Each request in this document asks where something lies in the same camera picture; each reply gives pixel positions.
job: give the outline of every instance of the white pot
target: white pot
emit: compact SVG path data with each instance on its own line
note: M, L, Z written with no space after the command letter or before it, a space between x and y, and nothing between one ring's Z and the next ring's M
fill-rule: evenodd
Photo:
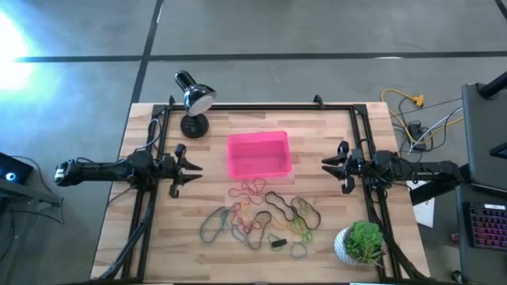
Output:
M345 236L347 235L347 231L350 229L344 228L341 230L334 239L334 252L338 256L338 258L345 262L348 265L357 266L362 263L355 261L350 255L347 254L347 248L345 247Z

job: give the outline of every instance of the lamp base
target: lamp base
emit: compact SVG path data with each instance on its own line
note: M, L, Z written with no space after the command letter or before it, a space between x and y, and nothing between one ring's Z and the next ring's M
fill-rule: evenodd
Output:
M185 115L181 119L180 128L185 137L191 139L200 138L208 132L208 118L203 114L197 116Z

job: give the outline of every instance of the rgb keyboard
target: rgb keyboard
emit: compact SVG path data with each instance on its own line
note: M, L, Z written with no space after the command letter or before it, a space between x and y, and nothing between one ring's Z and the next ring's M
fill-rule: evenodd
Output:
M463 203L471 246L507 251L505 205Z

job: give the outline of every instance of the wooden table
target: wooden table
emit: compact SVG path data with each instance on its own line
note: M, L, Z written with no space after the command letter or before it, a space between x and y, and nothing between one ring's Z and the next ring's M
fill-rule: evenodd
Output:
M397 150L391 120L384 103L367 103L370 124L378 150ZM130 154L147 139L147 126L153 104L134 104L130 112L121 157ZM158 199L151 231L145 282L349 282L376 281L374 268L350 267L334 253L334 238L339 230L357 220L368 220L360 180L350 195L342 195L340 183L321 169L321 160L336 155L344 139L353 146L349 113L344 111L208 111L208 133L200 139L187 139L180 131L183 112L171 112L166 137L166 152L178 143L187 146L187 159L203 167L203 177L180 187L179 199L169 197L171 180L158 187ZM229 233L222 233L212 244L200 240L204 219L221 206L229 207L243 197L231 198L228 190L239 188L227 174L227 136L257 131L286 131L292 154L292 173L283 179L268 179L264 192L274 191L290 202L294 196L307 200L322 215L321 226L313 232L307 246L308 256L293 259L290 244L299 237L290 230L266 227L267 233L287 238L289 247L273 252L265 239L262 248L253 251ZM128 187L114 183L111 196ZM395 240L423 274L429 276L425 252L414 217L410 196L403 186L389 189L387 199ZM115 200L105 213L92 277L103 273L127 241L135 202L135 191ZM253 218L266 205L248 207L246 217ZM282 220L281 215L273 215ZM138 254L134 256L137 265ZM387 275L392 276L386 257Z

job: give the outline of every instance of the pink container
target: pink container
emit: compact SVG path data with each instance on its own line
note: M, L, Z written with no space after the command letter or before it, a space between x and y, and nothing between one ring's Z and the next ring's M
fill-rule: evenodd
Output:
M227 164L233 179L287 176L292 170L287 133L229 135Z

